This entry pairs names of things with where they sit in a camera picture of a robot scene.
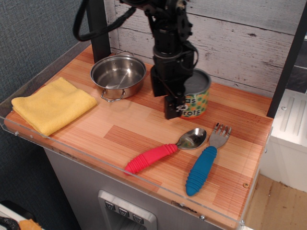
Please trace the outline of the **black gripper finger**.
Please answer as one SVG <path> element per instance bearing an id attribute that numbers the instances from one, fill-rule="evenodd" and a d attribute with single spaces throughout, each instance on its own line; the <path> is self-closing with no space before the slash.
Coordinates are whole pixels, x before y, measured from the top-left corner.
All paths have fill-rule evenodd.
<path id="1" fill-rule="evenodd" d="M 181 117 L 185 108 L 186 104 L 184 95 L 178 97 L 168 95 L 164 97 L 164 113 L 166 119 Z"/>
<path id="2" fill-rule="evenodd" d="M 167 91 L 165 89 L 163 81 L 159 78 L 156 69 L 151 69 L 151 83 L 154 97 L 167 95 Z"/>

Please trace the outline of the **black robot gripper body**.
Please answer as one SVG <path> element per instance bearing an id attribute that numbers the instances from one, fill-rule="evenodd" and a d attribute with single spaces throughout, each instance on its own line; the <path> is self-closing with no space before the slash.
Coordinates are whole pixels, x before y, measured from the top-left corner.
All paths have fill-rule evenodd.
<path id="1" fill-rule="evenodd" d="M 167 95 L 176 97 L 184 94 L 184 82 L 192 76 L 198 62 L 194 59 L 195 54 L 198 51 L 190 41 L 185 41 L 174 53 L 163 53 L 154 46 L 154 66 L 151 69 L 156 69 Z"/>

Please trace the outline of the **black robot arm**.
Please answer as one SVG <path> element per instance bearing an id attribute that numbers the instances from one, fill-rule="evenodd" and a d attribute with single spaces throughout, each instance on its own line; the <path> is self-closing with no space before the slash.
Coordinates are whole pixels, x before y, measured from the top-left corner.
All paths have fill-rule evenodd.
<path id="1" fill-rule="evenodd" d="M 192 23 L 184 0 L 126 0 L 125 4 L 144 11 L 154 38 L 151 83 L 156 97 L 164 97 L 166 119 L 182 115 L 185 81 L 193 74 L 198 51 L 188 41 Z"/>

